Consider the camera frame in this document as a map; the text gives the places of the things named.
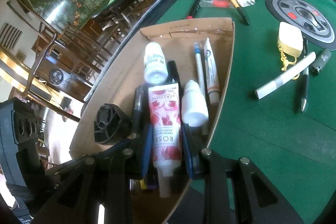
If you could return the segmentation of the white dropper bottle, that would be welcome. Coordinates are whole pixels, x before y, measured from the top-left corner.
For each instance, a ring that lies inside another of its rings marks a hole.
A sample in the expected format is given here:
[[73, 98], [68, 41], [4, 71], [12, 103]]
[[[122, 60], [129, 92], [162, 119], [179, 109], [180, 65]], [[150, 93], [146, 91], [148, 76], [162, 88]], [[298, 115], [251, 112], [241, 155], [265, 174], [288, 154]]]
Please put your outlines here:
[[209, 112], [199, 84], [189, 80], [185, 84], [182, 97], [181, 115], [183, 123], [190, 127], [200, 127], [209, 121]]

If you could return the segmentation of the rose hand cream tube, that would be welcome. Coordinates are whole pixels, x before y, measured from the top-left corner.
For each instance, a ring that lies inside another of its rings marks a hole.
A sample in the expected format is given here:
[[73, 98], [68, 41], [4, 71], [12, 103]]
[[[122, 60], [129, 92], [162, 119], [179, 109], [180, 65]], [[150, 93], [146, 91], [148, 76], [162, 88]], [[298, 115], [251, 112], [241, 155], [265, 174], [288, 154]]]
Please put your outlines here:
[[182, 159], [179, 85], [153, 86], [148, 96], [153, 126], [153, 165], [163, 177], [172, 177]]

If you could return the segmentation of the yellow black pen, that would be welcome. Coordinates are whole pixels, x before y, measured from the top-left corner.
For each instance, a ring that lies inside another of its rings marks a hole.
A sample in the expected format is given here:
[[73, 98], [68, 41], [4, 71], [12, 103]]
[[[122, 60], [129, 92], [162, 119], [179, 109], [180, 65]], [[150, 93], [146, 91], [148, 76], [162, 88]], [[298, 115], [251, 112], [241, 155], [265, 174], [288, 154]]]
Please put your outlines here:
[[244, 11], [242, 10], [242, 8], [240, 7], [240, 5], [238, 4], [238, 2], [236, 0], [230, 0], [230, 2], [235, 7], [236, 11], [239, 13], [244, 23], [249, 26], [250, 25], [249, 19], [244, 13]]
[[139, 182], [140, 182], [141, 190], [148, 190], [147, 180], [146, 180], [145, 177], [142, 180], [140, 180]]

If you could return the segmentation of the black purple-capped marker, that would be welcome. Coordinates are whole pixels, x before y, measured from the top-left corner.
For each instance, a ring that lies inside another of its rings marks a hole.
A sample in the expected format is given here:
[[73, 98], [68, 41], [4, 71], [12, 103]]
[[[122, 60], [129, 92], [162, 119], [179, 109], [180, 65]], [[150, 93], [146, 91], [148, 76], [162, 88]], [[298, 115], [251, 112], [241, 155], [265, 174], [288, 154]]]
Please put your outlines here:
[[132, 112], [131, 138], [135, 139], [142, 135], [146, 121], [146, 106], [148, 101], [148, 86], [139, 85], [134, 91], [134, 104]]

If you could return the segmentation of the black round fan part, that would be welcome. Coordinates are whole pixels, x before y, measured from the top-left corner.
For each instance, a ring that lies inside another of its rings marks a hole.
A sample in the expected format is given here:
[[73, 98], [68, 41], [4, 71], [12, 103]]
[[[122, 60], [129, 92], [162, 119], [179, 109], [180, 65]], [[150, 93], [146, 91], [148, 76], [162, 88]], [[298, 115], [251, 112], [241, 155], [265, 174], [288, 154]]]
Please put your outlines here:
[[94, 141], [101, 145], [113, 145], [126, 139], [131, 133], [130, 118], [114, 104], [102, 105], [94, 120]]

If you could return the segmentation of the white ointment tube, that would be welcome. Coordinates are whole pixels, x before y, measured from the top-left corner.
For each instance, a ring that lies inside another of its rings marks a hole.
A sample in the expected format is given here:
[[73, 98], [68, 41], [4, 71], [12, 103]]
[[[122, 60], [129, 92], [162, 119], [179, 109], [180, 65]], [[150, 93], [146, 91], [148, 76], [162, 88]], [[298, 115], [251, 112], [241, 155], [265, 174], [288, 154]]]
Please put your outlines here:
[[213, 49], [210, 38], [206, 38], [204, 45], [204, 58], [206, 69], [207, 93], [210, 105], [218, 105], [220, 102], [220, 84], [218, 79], [218, 71], [214, 58]]

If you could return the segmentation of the black marker pen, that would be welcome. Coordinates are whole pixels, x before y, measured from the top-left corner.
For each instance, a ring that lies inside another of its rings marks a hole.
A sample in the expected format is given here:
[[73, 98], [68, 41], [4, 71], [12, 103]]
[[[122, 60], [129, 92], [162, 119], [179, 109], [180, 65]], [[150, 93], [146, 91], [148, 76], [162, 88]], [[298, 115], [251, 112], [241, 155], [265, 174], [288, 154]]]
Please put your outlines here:
[[183, 88], [181, 85], [181, 80], [180, 80], [179, 73], [177, 70], [176, 62], [174, 60], [170, 60], [166, 63], [166, 65], [167, 65], [167, 72], [168, 72], [166, 84], [177, 83], [178, 88], [179, 88], [179, 98], [182, 98]]

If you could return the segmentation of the blue capped white pen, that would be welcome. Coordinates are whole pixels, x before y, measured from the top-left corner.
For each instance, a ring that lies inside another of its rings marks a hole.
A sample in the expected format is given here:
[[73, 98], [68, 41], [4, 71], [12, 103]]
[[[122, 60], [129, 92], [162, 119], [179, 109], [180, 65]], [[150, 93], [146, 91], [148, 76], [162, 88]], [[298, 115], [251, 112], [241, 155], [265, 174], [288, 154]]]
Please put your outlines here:
[[[195, 53], [195, 61], [196, 61], [196, 66], [197, 66], [198, 84], [199, 84], [201, 93], [204, 97], [205, 107], [208, 112], [209, 110], [208, 110], [207, 102], [206, 102], [205, 78], [204, 78], [204, 73], [203, 73], [201, 49], [200, 49], [198, 42], [194, 43], [194, 53]], [[202, 135], [203, 137], [206, 137], [209, 135], [209, 122], [206, 122], [204, 125], [202, 125]]]

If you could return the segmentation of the white pill bottle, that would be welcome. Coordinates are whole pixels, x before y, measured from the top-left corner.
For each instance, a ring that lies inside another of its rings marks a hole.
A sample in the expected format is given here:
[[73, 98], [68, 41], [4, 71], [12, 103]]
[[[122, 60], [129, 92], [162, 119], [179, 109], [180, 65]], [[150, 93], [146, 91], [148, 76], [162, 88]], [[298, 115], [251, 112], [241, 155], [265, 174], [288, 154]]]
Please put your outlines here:
[[165, 55], [161, 46], [156, 42], [150, 42], [145, 48], [143, 58], [144, 79], [148, 84], [160, 85], [168, 76]]

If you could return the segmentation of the white marker pen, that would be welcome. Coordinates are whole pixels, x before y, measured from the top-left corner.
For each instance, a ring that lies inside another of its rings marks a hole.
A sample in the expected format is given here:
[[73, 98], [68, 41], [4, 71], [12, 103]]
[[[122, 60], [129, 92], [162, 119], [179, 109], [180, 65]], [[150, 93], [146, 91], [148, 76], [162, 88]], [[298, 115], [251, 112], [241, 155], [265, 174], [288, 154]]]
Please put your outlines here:
[[278, 88], [285, 85], [287, 82], [292, 80], [296, 75], [299, 75], [302, 71], [304, 71], [315, 59], [316, 59], [316, 53], [315, 52], [309, 53], [296, 65], [294, 65], [287, 71], [284, 71], [282, 74], [280, 74], [272, 81], [256, 89], [255, 93], [257, 98], [260, 100], [266, 97], [267, 95], [271, 94], [272, 92], [276, 91]]

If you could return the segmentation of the black red-tipped pen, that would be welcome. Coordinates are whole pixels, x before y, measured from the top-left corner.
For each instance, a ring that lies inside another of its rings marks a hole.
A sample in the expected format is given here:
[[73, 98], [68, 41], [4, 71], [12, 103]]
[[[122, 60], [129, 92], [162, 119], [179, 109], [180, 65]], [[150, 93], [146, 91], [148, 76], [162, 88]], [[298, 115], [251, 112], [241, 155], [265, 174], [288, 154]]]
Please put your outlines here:
[[200, 2], [201, 2], [201, 0], [195, 0], [193, 2], [193, 5], [191, 6], [191, 9], [189, 10], [189, 13], [188, 13], [186, 19], [193, 19], [193, 18], [195, 18], [196, 14], [197, 14], [197, 11], [198, 11], [198, 7], [199, 7]]

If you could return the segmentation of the clear red lighter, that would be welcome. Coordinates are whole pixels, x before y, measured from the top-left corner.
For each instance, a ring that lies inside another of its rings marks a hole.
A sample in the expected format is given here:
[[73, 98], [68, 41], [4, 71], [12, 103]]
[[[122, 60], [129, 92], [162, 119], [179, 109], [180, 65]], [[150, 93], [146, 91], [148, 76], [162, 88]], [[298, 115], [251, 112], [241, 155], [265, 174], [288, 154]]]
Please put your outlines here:
[[199, 6], [204, 8], [233, 9], [234, 6], [229, 0], [201, 0]]

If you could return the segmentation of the dark green small device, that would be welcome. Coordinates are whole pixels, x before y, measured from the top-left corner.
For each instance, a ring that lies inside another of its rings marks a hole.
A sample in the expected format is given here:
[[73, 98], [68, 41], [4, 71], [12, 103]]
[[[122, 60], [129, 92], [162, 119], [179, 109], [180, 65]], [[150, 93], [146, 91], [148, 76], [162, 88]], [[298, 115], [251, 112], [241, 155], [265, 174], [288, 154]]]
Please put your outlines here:
[[331, 59], [331, 51], [325, 48], [316, 57], [316, 59], [310, 65], [310, 71], [314, 76], [319, 75], [326, 64]]

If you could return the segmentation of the round grey table centre console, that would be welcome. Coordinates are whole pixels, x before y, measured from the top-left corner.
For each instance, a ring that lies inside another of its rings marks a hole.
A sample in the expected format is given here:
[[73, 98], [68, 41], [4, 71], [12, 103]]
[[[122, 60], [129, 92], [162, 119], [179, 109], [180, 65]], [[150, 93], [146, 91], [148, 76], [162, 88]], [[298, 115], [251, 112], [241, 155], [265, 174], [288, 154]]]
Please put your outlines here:
[[335, 26], [313, 5], [304, 0], [265, 0], [265, 5], [277, 20], [299, 28], [306, 40], [335, 51]]

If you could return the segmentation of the cream box with yellow keychain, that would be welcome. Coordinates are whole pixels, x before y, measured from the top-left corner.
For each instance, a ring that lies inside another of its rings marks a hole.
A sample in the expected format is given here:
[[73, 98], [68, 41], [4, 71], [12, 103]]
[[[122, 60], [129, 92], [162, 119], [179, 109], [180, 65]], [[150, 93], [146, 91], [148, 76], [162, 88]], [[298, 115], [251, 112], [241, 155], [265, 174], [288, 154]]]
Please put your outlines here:
[[278, 28], [277, 47], [284, 72], [288, 66], [295, 65], [303, 50], [301, 30], [287, 22], [280, 22]]

